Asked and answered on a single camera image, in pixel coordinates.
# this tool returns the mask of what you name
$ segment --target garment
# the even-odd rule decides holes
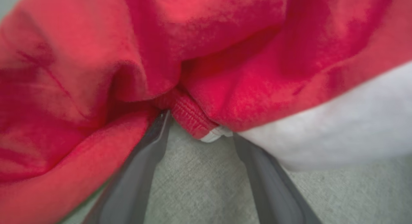
[[[166,108],[295,170],[411,152],[410,1],[21,0],[0,27],[0,222],[58,221]]]

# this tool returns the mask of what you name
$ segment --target wrinkled red cloth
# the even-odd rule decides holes
[[[21,0],[0,29],[0,223],[55,223],[159,110],[201,139],[412,59],[412,0]]]

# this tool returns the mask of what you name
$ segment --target seam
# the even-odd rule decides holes
[[[66,96],[69,97],[70,101],[72,102],[72,105],[76,108],[77,112],[84,117],[87,120],[91,120],[90,117],[88,117],[87,115],[85,115],[84,113],[81,112],[80,108],[78,107],[78,105],[74,102],[74,99],[72,98],[72,96],[70,95],[70,93],[63,87],[63,85],[60,83],[59,80],[57,80],[57,78],[50,72],[50,70],[47,69],[47,67],[41,65],[39,62],[37,62],[35,60],[35,58],[29,56],[28,54],[24,53],[23,51],[17,49],[14,47],[14,45],[7,39],[5,33],[4,33],[4,29],[1,28],[0,29],[0,36],[3,38],[5,44],[11,49],[11,50],[15,50],[16,54],[20,55],[21,57],[23,57],[24,59],[28,60],[31,63],[34,63],[37,67],[39,67],[40,69],[46,71],[46,73],[54,80],[54,82],[57,83],[57,85],[59,86],[59,88],[62,90],[63,93],[66,94]]]

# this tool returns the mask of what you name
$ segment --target gray textured fabric surface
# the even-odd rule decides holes
[[[411,223],[412,156],[290,176],[324,224]],[[99,193],[62,223],[81,223]],[[154,174],[145,223],[259,223],[232,140],[201,143],[174,123]]]

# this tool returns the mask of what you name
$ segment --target red fabric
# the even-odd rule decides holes
[[[196,138],[247,130],[411,60],[411,1],[22,0],[0,29],[0,223],[58,221],[159,108]]]

